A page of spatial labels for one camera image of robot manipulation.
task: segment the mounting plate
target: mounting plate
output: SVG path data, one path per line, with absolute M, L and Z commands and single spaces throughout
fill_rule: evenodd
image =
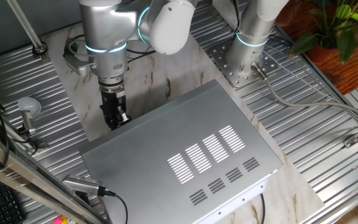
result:
M 230 49 L 231 44 L 232 41 L 229 41 L 213 47 L 209 51 L 209 56 L 213 59 L 213 62 L 227 78 L 229 83 L 235 88 L 240 88 L 256 79 L 259 79 L 259 76 L 255 72 L 246 72 L 245 70 L 240 72 L 239 68 L 233 68 L 226 62 L 226 53 Z M 263 64 L 259 65 L 262 70 L 266 74 L 276 71 L 278 64 L 265 53 L 262 54 L 262 57 Z

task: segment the robotic arm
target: robotic arm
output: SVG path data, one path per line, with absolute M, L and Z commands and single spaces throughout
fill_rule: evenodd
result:
M 89 61 L 65 48 L 69 67 L 81 76 L 88 69 L 98 77 L 105 122 L 111 129 L 129 122 L 124 72 L 127 41 L 140 40 L 160 54 L 178 52 L 190 31 L 197 0 L 80 0 Z

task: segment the ventilation slot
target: ventilation slot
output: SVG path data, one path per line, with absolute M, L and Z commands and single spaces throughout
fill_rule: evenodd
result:
M 169 159 L 168 163 L 171 165 L 181 184 L 188 182 L 194 177 L 180 153 Z
M 211 163 L 206 158 L 204 152 L 200 149 L 198 144 L 186 149 L 186 152 L 199 173 L 202 173 L 212 167 Z
M 247 162 L 243 163 L 244 167 L 247 169 L 248 172 L 255 169 L 259 166 L 258 161 L 253 157 L 252 159 L 248 160 Z
M 205 199 L 207 199 L 207 196 L 205 195 L 205 192 L 203 189 L 197 191 L 196 193 L 194 193 L 190 196 L 190 200 L 191 200 L 191 202 L 193 202 L 194 206 L 201 203 Z
M 238 152 L 240 149 L 246 147 L 230 125 L 220 130 L 219 133 L 221 133 L 223 139 L 227 142 L 233 152 Z
M 224 188 L 225 185 L 223 181 L 219 178 L 218 180 L 215 180 L 214 182 L 208 184 L 208 187 L 211 190 L 212 194 L 215 194 L 216 192 Z
M 226 174 L 226 177 L 229 179 L 230 183 L 242 177 L 242 174 L 238 168 L 233 169 L 232 171 Z
M 218 141 L 214 134 L 204 139 L 203 143 L 212 154 L 216 162 L 221 162 L 225 158 L 229 157 L 226 150 L 222 147 L 221 143 Z

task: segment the ribbed metal table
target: ribbed metal table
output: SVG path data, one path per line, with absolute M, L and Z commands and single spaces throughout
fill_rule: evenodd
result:
M 278 29 L 275 32 L 275 35 L 287 38 Z M 230 40 L 233 30 L 212 6 L 211 0 L 204 0 L 198 4 L 191 34 L 208 53 L 211 47 Z M 270 40 L 268 45 L 288 54 L 289 47 L 285 44 Z M 282 68 L 269 74 L 273 87 L 284 99 L 291 102 L 329 100 L 317 89 L 339 101 L 346 101 L 305 59 L 289 59 L 269 48 L 266 51 L 298 76 Z M 258 80 L 237 92 L 326 204 L 306 222 L 330 212 L 336 212 L 329 219 L 334 220 L 358 204 L 358 151 L 347 150 L 343 145 L 346 138 L 358 132 L 356 119 L 333 107 L 283 106 Z M 6 119 L 17 128 L 22 125 L 17 101 L 24 96 L 38 99 L 43 107 L 35 119 L 38 129 L 34 139 L 47 141 L 48 151 L 35 156 L 35 159 L 58 179 L 67 174 L 88 176 L 77 150 L 88 142 L 80 120 L 51 61 L 34 57 L 31 47 L 0 56 L 0 102 L 6 107 Z M 57 216 L 51 209 L 25 195 L 19 194 L 19 198 L 27 215 L 24 223 L 50 223 Z M 92 198 L 91 203 L 103 213 L 96 198 Z

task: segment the metal enclosure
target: metal enclosure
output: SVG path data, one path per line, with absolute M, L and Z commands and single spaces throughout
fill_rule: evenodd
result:
M 91 177 L 126 201 L 132 223 L 197 223 L 214 212 L 219 220 L 283 165 L 216 80 L 103 139 L 80 153 Z M 124 222 L 120 201 L 103 202 L 111 222 Z

